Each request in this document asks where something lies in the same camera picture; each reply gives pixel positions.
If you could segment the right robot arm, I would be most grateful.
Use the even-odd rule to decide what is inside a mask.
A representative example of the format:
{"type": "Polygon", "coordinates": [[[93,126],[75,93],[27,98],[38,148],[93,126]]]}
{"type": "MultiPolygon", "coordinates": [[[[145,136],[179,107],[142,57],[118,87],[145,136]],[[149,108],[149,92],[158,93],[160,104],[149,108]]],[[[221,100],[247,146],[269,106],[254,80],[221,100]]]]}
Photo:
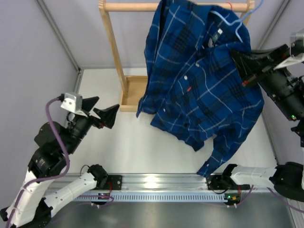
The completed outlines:
{"type": "MultiPolygon", "coordinates": [[[[298,121],[291,131],[300,137],[304,145],[304,78],[294,77],[288,66],[303,63],[304,48],[294,42],[268,50],[252,50],[249,53],[230,52],[242,78],[243,87],[259,85],[289,121],[298,121]]],[[[304,200],[304,166],[287,162],[276,167],[245,167],[229,164],[223,171],[221,184],[231,189],[240,185],[259,185],[274,189],[285,198],[304,200]]]]}

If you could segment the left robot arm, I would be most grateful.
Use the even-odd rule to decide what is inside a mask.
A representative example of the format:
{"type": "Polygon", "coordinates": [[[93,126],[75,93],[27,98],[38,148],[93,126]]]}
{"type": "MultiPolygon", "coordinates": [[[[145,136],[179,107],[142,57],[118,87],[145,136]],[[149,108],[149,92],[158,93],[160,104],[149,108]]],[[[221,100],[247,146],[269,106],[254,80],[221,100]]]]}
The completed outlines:
{"type": "Polygon", "coordinates": [[[45,194],[56,179],[68,173],[69,156],[76,151],[91,127],[112,129],[114,126],[119,104],[97,109],[95,104],[98,100],[98,96],[83,99],[80,95],[61,94],[47,102],[47,123],[34,139],[38,149],[30,159],[23,185],[13,203],[0,211],[6,227],[44,228],[64,206],[83,193],[106,187],[109,175],[101,165],[95,164],[72,183],[55,193],[45,194]],[[74,114],[67,127],[51,118],[49,107],[57,101],[68,114],[74,114]]]}

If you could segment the blue plaid shirt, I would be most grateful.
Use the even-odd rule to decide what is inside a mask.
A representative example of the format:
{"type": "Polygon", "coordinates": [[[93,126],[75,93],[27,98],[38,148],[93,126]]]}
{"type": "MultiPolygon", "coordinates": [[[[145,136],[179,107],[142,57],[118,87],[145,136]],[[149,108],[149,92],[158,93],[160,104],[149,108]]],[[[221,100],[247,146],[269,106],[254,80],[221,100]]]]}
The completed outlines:
{"type": "Polygon", "coordinates": [[[211,156],[197,171],[203,177],[236,153],[264,106],[260,87],[243,87],[229,53],[251,49],[245,51],[235,44],[220,42],[225,31],[217,24],[205,28],[211,34],[205,35],[202,55],[175,79],[151,121],[152,126],[171,133],[195,151],[213,138],[211,156]]]}

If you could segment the light blue wire hanger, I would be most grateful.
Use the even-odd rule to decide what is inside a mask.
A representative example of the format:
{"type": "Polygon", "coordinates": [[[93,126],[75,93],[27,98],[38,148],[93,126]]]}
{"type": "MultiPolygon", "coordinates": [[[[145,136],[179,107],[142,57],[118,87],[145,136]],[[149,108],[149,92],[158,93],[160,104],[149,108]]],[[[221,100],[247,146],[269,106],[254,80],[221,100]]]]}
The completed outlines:
{"type": "Polygon", "coordinates": [[[241,36],[238,33],[238,30],[242,27],[243,23],[245,22],[245,20],[251,16],[251,14],[253,14],[254,12],[256,12],[264,3],[264,0],[261,0],[261,2],[257,5],[254,6],[253,8],[251,8],[250,6],[248,7],[248,9],[246,9],[246,12],[243,16],[241,16],[239,19],[233,21],[233,22],[228,22],[220,13],[218,13],[217,11],[211,10],[210,13],[216,15],[217,17],[219,17],[226,25],[228,25],[229,27],[233,26],[234,24],[238,24],[238,26],[235,29],[235,36],[238,38],[238,40],[243,43],[243,40],[241,38],[241,36]]]}

